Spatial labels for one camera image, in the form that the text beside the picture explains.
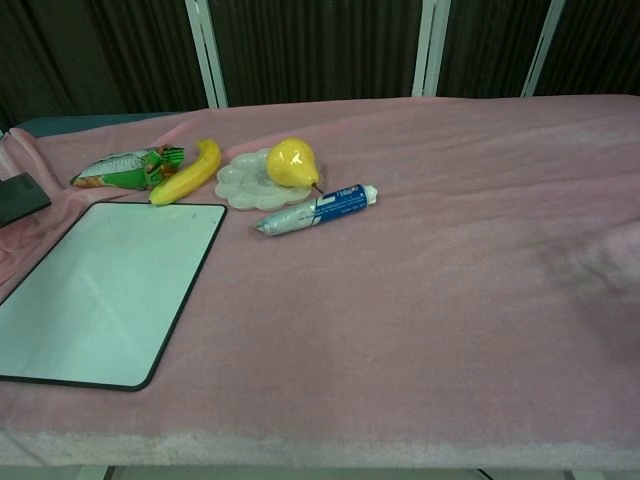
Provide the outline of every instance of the white board surface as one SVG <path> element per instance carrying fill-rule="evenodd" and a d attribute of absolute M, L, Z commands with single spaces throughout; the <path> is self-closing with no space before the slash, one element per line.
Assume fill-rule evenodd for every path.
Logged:
<path fill-rule="evenodd" d="M 0 378 L 146 386 L 225 212 L 93 205 L 0 305 Z"/>

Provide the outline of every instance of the banana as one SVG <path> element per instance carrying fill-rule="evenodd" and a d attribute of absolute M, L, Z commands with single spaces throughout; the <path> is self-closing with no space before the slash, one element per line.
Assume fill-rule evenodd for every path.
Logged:
<path fill-rule="evenodd" d="M 168 205 L 190 194 L 209 180 L 220 166 L 221 153 L 218 144 L 211 139 L 198 141 L 200 153 L 188 167 L 157 185 L 149 195 L 153 205 Z"/>

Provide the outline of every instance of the pear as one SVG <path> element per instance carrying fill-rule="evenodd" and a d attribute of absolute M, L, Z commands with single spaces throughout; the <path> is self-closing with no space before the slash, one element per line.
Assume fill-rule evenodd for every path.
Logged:
<path fill-rule="evenodd" d="M 315 187 L 320 181 L 311 146 L 295 137 L 285 138 L 269 151 L 267 173 L 284 187 Z"/>

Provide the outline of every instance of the blue toothpaste tube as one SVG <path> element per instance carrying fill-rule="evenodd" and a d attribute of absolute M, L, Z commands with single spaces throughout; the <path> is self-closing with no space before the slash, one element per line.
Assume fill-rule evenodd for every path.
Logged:
<path fill-rule="evenodd" d="M 270 237 L 302 230 L 363 210 L 376 203 L 377 195 L 371 185 L 353 185 L 269 215 L 256 228 Z"/>

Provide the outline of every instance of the green snack bag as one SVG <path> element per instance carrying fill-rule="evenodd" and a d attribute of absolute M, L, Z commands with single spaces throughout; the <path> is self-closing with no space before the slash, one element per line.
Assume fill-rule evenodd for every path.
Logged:
<path fill-rule="evenodd" d="M 184 148 L 164 145 L 133 152 L 112 153 L 71 179 L 80 188 L 153 188 L 173 175 L 184 160 Z"/>

